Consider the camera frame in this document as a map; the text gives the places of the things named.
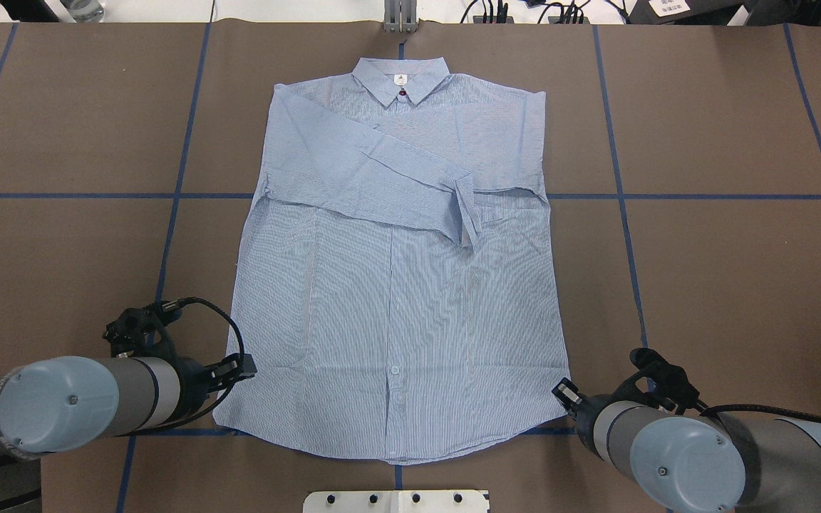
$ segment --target shirt sleeve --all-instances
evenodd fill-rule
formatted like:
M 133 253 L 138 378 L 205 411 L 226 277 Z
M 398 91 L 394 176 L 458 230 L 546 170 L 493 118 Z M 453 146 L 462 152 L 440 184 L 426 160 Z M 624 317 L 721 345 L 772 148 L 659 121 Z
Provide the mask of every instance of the shirt sleeve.
M 479 222 L 469 172 L 276 85 L 255 198 L 434 230 L 466 247 Z

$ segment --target clear plastic bottle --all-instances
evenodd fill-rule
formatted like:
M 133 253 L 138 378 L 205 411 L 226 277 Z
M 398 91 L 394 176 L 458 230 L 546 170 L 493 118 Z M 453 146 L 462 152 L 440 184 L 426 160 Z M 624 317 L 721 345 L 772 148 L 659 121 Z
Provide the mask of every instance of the clear plastic bottle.
M 103 6 L 98 0 L 59 0 L 78 23 L 98 22 L 103 19 Z

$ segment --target paper sticker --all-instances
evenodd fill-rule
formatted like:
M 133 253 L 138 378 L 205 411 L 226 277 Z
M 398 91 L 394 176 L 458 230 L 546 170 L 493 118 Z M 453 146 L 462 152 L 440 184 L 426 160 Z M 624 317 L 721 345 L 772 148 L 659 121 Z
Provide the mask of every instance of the paper sticker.
M 670 16 L 671 14 L 683 13 L 690 10 L 686 0 L 649 0 L 651 8 L 659 17 Z

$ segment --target light blue shirt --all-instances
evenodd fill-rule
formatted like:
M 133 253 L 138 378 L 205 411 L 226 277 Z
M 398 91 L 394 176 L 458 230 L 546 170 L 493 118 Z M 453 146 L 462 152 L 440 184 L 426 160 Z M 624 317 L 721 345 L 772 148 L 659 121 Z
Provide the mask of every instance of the light blue shirt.
M 258 374 L 215 420 L 409 465 L 564 415 L 543 149 L 543 92 L 441 58 L 276 85 L 232 303 Z

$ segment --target brown table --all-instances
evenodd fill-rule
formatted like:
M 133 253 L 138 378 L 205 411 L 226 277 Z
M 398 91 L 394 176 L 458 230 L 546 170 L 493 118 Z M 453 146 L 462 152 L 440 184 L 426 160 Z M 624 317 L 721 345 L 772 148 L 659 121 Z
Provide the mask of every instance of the brown table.
M 228 308 L 272 85 L 397 58 L 402 40 L 374 22 L 0 25 L 0 373 L 107 355 L 104 324 L 155 292 Z M 424 22 L 404 51 L 547 91 L 559 302 L 583 390 L 612 390 L 647 343 L 710 405 L 821 413 L 821 28 Z M 174 328 L 192 356 L 222 356 L 208 313 Z M 46 458 L 43 503 L 296 512 L 314 490 L 473 487 L 495 512 L 663 512 L 566 426 L 391 467 L 203 419 Z

